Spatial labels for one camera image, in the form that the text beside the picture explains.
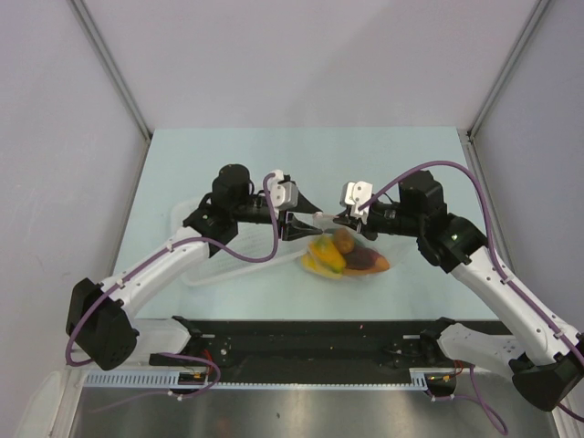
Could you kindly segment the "brown kiwi fruit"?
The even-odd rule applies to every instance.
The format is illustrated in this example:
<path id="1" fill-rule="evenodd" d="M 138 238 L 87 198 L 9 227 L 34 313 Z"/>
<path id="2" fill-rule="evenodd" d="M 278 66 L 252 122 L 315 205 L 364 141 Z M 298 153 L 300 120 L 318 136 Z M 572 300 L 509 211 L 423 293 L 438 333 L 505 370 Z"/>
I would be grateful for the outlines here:
<path id="1" fill-rule="evenodd" d="M 349 231 L 337 229 L 333 234 L 333 244 L 342 255 L 346 255 L 354 250 L 356 242 Z"/>

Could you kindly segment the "clear zip top bag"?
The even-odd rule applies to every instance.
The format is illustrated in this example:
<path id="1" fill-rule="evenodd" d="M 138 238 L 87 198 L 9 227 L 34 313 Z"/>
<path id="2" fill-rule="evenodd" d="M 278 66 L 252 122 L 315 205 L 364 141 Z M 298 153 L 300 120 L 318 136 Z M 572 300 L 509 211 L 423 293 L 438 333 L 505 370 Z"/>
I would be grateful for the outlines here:
<path id="1" fill-rule="evenodd" d="M 370 241 L 334 219 L 329 214 L 313 215 L 313 225 L 323 234 L 310 240 L 299 258 L 311 274 L 331 280 L 379 275 L 396 267 L 413 249 L 406 237 L 383 235 Z"/>

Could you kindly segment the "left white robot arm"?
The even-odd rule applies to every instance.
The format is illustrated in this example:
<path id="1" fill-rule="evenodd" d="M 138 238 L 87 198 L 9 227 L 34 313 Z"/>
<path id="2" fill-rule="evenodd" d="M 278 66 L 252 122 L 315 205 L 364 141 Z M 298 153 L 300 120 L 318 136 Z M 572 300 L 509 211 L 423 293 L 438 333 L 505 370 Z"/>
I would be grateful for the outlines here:
<path id="1" fill-rule="evenodd" d="M 247 264 L 267 263 L 276 257 L 280 243 L 320 234 L 317 227 L 297 219 L 298 214 L 318 211 L 280 170 L 266 175 L 256 189 L 244 165 L 225 165 L 210 192 L 153 254 L 115 276 L 98 283 L 84 278 L 73 287 L 66 323 L 67 365 L 119 367 L 138 345 L 140 332 L 133 318 L 176 277 L 220 253 Z M 231 247 L 240 224 L 270 225 L 267 255 L 244 255 Z"/>

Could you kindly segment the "yellow green mango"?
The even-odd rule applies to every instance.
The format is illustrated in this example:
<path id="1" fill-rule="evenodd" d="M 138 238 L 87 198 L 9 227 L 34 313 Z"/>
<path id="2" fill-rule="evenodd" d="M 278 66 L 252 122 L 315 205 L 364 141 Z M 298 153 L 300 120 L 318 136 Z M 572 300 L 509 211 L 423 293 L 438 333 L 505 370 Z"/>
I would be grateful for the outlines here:
<path id="1" fill-rule="evenodd" d="M 328 235 L 322 235 L 311 241 L 308 245 L 308 250 L 317 262 L 332 272 L 341 273 L 346 267 L 343 255 Z"/>

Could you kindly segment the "papaya slice with red flesh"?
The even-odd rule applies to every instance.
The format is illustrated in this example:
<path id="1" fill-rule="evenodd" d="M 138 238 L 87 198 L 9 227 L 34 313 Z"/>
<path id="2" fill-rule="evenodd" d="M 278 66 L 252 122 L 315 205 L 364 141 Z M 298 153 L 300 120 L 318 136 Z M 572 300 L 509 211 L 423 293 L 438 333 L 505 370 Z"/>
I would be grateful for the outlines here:
<path id="1" fill-rule="evenodd" d="M 374 249 L 356 247 L 351 253 L 344 255 L 346 267 L 345 276 L 367 276 L 385 272 L 391 268 L 387 258 Z"/>

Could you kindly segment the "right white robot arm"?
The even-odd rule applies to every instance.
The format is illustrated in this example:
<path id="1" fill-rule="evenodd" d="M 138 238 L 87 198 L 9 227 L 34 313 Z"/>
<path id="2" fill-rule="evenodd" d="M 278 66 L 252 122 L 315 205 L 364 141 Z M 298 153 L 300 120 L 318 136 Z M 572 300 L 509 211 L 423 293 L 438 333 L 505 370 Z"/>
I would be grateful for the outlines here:
<path id="1" fill-rule="evenodd" d="M 560 407 L 583 378 L 583 335 L 547 308 L 503 265 L 489 236 L 449 212 L 443 187 L 427 170 L 406 172 L 399 200 L 383 203 L 371 184 L 347 182 L 336 223 L 370 240 L 413 237 L 420 254 L 473 291 L 510 331 L 508 338 L 472 330 L 448 318 L 424 331 L 422 358 L 476 365 L 512 381 L 541 411 Z"/>

